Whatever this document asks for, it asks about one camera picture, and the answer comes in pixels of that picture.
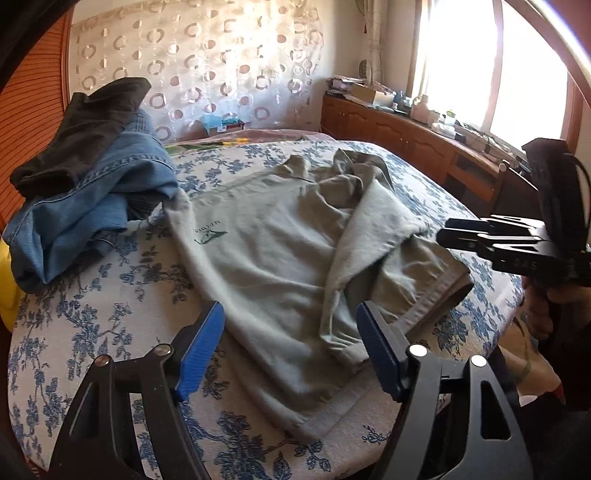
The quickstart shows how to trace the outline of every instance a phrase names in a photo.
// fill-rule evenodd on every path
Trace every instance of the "screw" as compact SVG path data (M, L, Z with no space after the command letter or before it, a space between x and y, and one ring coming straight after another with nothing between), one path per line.
M482 355L472 355L470 357L470 362L472 362L476 367L484 367L486 365L486 358Z
M414 356L425 356L427 355L427 349L420 343L414 343L408 347L408 351Z
M156 345L154 347L154 353L158 356L166 356L173 350L170 348L170 345L167 343L161 343L160 345Z
M109 355L99 355L95 359L95 365L97 367L104 367L106 364L109 363L110 360L111 359L110 359Z

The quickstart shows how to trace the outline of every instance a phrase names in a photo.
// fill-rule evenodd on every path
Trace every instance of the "wooden headboard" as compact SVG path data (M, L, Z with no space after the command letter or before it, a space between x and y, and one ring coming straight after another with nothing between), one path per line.
M24 201L11 172L49 144L64 117L71 18L39 39L0 93L0 231Z

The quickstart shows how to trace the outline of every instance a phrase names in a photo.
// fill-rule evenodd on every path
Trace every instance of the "bedspread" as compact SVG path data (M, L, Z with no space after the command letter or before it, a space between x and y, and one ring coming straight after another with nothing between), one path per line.
M384 158L396 194L430 221L431 238L449 217L473 218L406 162L362 142L187 150L173 162L181 187L194 196L282 163L290 154L313 164L329 163L338 148ZM521 284L518 277L492 271L469 252L453 254L468 265L475 286L447 316L419 326L414 336L440 356L465 358L496 345L521 299ZM97 355L108 353L118 360L145 355L193 323L198 303L160 209L148 220L130 222L115 249L95 265L60 278L38 295L25 296L8 360L8 404L26 455L49 466L68 405ZM377 460L398 411L377 380L325 438L304 444L275 428L249 400L224 348L222 338L201 387L182 405L195 448L213 479L333 479ZM140 398L132 398L132 410L144 468L148 476L158 477Z

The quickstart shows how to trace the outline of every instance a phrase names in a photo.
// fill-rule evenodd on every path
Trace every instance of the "window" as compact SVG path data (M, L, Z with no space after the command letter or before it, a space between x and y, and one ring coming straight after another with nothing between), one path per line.
M513 147L560 138L567 69L520 14L504 0L434 0L428 17L413 93Z

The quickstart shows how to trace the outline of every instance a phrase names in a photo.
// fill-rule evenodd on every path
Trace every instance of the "gray sweatshirt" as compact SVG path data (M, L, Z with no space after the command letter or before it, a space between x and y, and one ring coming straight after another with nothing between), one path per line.
M375 375L355 324L373 300L408 332L472 287L469 270L421 237L425 222L395 196L384 161L337 151L164 206L203 299L226 312L226 356L279 427L322 438Z

